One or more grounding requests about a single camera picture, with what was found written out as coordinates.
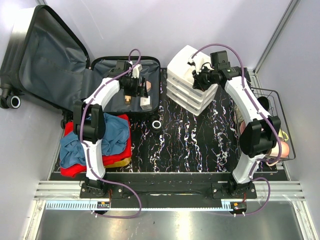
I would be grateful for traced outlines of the orange plastic bin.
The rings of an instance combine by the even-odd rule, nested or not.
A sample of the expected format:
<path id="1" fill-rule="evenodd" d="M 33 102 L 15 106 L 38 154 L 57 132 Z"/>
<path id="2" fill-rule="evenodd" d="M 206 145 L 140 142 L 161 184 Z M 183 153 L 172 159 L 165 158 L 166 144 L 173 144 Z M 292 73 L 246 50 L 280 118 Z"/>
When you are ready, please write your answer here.
<path id="1" fill-rule="evenodd" d="M 127 157 L 127 158 L 124 158 L 122 160 L 119 160 L 119 161 L 114 161 L 112 163 L 112 161 L 107 161 L 104 164 L 104 167 L 106 169 L 111 169 L 111 168 L 122 168 L 122 167 L 125 167 L 127 165 L 129 165 L 131 162 L 131 158 L 130 157 Z"/>

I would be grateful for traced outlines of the white square box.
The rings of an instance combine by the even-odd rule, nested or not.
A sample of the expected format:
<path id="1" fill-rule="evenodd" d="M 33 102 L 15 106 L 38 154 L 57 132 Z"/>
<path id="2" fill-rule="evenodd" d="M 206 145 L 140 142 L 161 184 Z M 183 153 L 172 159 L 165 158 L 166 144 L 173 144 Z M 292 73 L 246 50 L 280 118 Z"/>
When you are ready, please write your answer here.
<path id="1" fill-rule="evenodd" d="M 151 97 L 141 97 L 140 98 L 140 107 L 144 111 L 148 111 L 152 109 L 152 100 Z"/>

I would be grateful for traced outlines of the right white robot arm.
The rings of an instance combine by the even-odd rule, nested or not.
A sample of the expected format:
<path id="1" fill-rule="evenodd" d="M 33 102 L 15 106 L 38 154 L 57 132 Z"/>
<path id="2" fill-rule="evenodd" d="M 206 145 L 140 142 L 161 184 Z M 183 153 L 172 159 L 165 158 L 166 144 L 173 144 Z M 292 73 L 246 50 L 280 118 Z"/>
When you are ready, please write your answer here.
<path id="1" fill-rule="evenodd" d="M 221 86 L 231 96 L 245 122 L 239 137 L 240 159 L 232 172 L 232 181 L 227 185 L 228 195 L 239 198 L 245 192 L 244 184 L 252 180 L 258 164 L 275 146 L 280 146 L 281 120 L 271 116 L 260 104 L 245 79 L 242 65 L 232 67 L 225 50 L 210 54 L 212 69 L 202 66 L 194 70 L 194 88 L 205 90 L 210 85 Z"/>

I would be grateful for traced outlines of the white compartment organizer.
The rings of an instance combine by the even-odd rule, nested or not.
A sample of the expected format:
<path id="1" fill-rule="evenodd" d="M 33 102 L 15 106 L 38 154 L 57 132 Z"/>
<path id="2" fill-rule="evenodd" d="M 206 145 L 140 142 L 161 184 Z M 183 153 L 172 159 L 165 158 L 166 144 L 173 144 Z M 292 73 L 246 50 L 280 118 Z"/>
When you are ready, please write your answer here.
<path id="1" fill-rule="evenodd" d="M 167 66 L 166 95 L 182 108 L 199 116 L 214 100 L 218 85 L 213 84 L 207 90 L 194 89 L 192 72 L 201 66 L 208 66 L 210 57 L 202 52 L 193 60 L 196 66 L 189 65 L 188 60 L 197 51 L 196 48 L 186 45 L 169 62 Z"/>

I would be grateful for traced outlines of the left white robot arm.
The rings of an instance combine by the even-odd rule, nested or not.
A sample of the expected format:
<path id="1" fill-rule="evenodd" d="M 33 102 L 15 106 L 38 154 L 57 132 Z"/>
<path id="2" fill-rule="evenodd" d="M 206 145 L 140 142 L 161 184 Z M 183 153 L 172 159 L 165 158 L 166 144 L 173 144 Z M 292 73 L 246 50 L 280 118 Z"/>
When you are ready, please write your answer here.
<path id="1" fill-rule="evenodd" d="M 74 104 L 73 132 L 78 136 L 84 150 L 86 177 L 95 181 L 90 192 L 97 198 L 108 193 L 106 183 L 100 181 L 105 175 L 102 158 L 102 139 L 106 131 L 103 110 L 120 90 L 125 96 L 148 97 L 146 78 L 140 76 L 142 65 L 118 60 L 115 68 L 106 73 L 100 85 L 83 101 Z"/>

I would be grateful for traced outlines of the white black space suitcase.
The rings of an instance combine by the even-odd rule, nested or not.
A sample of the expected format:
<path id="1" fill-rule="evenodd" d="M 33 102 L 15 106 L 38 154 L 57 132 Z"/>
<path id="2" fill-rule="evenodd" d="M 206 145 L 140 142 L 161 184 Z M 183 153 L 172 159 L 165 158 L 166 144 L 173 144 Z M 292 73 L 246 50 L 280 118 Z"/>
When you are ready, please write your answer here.
<path id="1" fill-rule="evenodd" d="M 47 103 L 72 118 L 75 102 L 88 98 L 117 61 L 128 56 L 90 60 L 79 38 L 48 5 L 18 10 L 0 68 L 0 106 L 17 109 L 20 96 Z"/>

